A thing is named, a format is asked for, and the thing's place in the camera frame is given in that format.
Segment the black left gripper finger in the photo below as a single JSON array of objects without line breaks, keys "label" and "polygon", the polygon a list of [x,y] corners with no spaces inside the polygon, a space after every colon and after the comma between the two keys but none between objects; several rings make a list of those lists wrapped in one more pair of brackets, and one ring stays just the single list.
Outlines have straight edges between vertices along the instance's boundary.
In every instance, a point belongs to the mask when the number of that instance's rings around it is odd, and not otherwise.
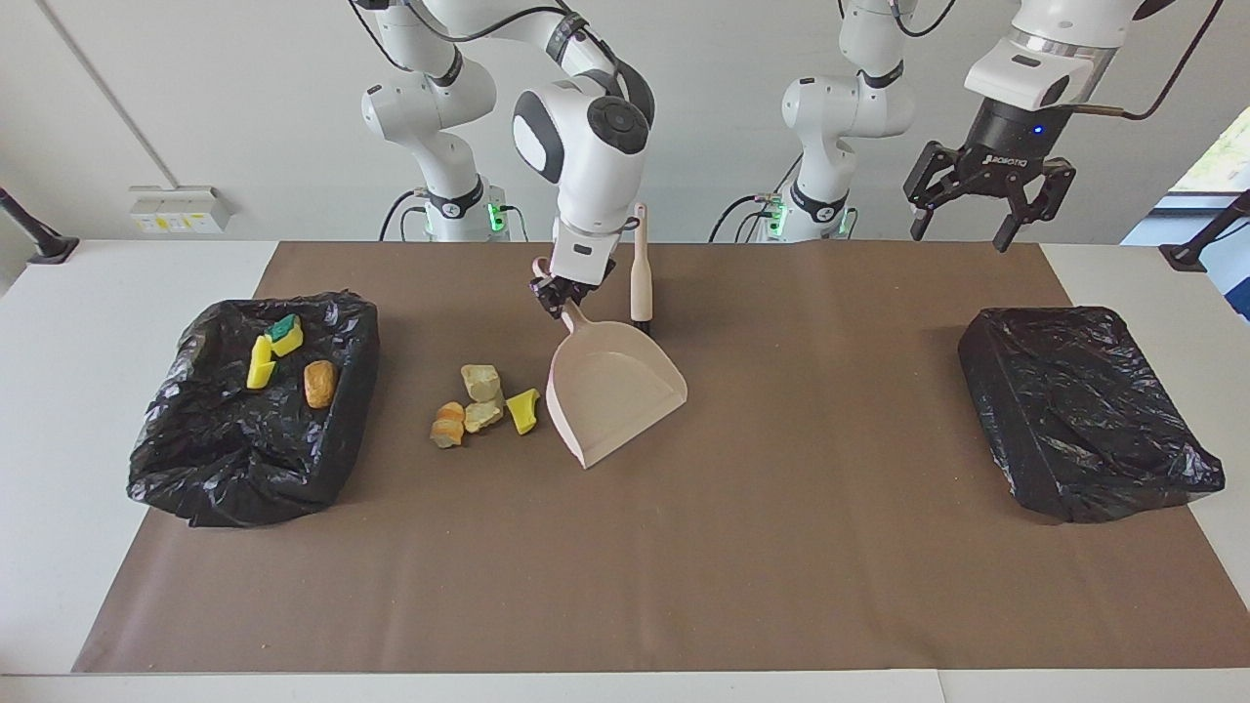
[{"label": "black left gripper finger", "polygon": [[1030,226],[1038,220],[1049,221],[1058,216],[1075,175],[1076,169],[1070,161],[1045,161],[1040,173],[1042,178],[1040,190],[1032,200],[1028,200],[1025,191],[1028,176],[1019,170],[1005,173],[1001,181],[1009,204],[1009,214],[994,236],[994,248],[999,253],[1005,253],[1012,245],[1020,228]]},{"label": "black left gripper finger", "polygon": [[911,173],[902,181],[902,195],[915,210],[910,226],[914,241],[921,241],[938,208],[958,196],[969,194],[961,173],[968,148],[948,148],[942,143],[925,143]]}]

